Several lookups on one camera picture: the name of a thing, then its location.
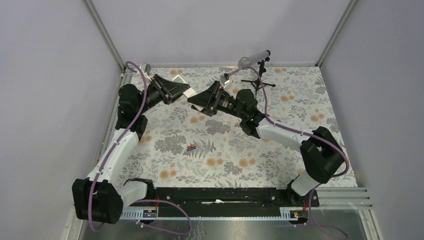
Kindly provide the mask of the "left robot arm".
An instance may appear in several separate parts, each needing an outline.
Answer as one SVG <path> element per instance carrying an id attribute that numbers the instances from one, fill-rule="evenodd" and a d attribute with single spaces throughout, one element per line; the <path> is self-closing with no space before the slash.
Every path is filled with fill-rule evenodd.
<path id="1" fill-rule="evenodd" d="M 152 180 L 132 178 L 123 186 L 118 177 L 130 153 L 145 133 L 145 112 L 163 102 L 174 103 L 190 89 L 186 82 L 170 81 L 158 74 L 149 77 L 146 89 L 128 83 L 118 90 L 117 121 L 109 146 L 94 169 L 84 179 L 76 179 L 72 196 L 80 220 L 115 224 L 123 209 L 139 201 L 148 206 L 155 200 Z"/>

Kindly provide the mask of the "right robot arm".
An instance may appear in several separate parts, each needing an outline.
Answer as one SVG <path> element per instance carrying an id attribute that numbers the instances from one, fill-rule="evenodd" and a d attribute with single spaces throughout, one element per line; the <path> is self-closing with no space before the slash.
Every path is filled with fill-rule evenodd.
<path id="1" fill-rule="evenodd" d="M 221 111 L 239 118 L 239 126 L 248 136 L 274 141 L 298 151 L 305 170 L 288 185 L 286 198 L 293 206 L 301 205 L 313 188 L 326 184 L 346 161 L 346 155 L 327 128 L 320 126 L 312 132 L 304 132 L 272 121 L 257 108 L 258 101 L 250 89 L 239 90 L 236 96 L 231 96 L 215 81 L 187 101 L 200 107 L 207 116 Z"/>

